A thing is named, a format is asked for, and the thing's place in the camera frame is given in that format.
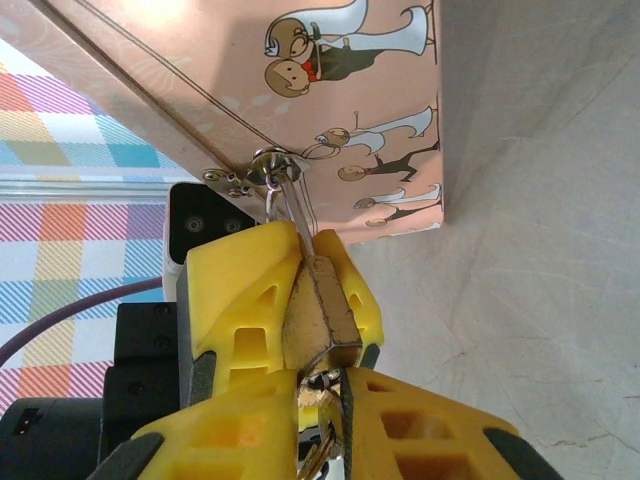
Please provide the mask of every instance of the checkered fabric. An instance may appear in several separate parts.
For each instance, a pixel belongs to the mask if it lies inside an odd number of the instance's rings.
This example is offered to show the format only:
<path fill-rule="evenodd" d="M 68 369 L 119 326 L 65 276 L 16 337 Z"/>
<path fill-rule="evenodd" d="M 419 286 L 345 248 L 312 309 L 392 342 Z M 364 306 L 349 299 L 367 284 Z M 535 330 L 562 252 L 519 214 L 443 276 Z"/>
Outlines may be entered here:
<path fill-rule="evenodd" d="M 92 172 L 121 176 L 122 181 L 187 175 L 90 100 L 0 40 L 0 175 Z"/>
<path fill-rule="evenodd" d="M 87 295 L 162 274 L 164 203 L 0 203 L 0 342 Z M 157 302 L 160 289 L 122 301 Z M 98 397 L 113 358 L 111 302 L 62 322 L 0 370 L 0 415 L 18 397 Z"/>

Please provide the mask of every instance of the gray surface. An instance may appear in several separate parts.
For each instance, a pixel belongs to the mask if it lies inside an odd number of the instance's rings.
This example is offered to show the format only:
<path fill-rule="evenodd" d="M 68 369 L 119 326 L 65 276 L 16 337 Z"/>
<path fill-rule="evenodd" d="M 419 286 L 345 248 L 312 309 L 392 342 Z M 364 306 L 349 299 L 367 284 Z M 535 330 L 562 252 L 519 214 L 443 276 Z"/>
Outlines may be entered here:
<path fill-rule="evenodd" d="M 162 434 L 151 432 L 121 443 L 87 480 L 136 480 L 162 442 Z"/>
<path fill-rule="evenodd" d="M 640 471 L 640 2 L 442 1 L 441 231 L 356 246 L 379 370 Z"/>

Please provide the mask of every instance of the purple cable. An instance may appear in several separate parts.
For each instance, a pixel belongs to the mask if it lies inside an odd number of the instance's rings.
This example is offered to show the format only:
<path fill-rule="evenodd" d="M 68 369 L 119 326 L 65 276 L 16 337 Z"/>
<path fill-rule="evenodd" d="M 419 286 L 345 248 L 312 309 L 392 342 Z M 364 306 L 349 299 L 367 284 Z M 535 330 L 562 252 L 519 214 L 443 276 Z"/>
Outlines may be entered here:
<path fill-rule="evenodd" d="M 147 290 L 153 290 L 154 288 L 162 287 L 162 278 L 152 278 L 150 280 L 144 280 L 142 282 L 132 283 L 130 285 L 123 285 L 122 287 L 112 288 L 105 290 L 104 292 L 90 295 L 86 298 L 65 305 L 59 308 L 55 312 L 51 312 L 48 315 L 36 320 L 32 324 L 28 325 L 23 330 L 19 331 L 7 343 L 0 347 L 0 367 L 2 367 L 7 360 L 16 354 L 18 350 L 24 347 L 31 340 L 36 338 L 42 332 L 50 329 L 54 325 L 57 325 L 62 320 L 65 320 L 77 313 L 83 312 L 89 308 L 100 305 L 101 303 L 110 302 L 120 297 L 127 295 L 133 295 L 134 293 L 146 292 Z"/>

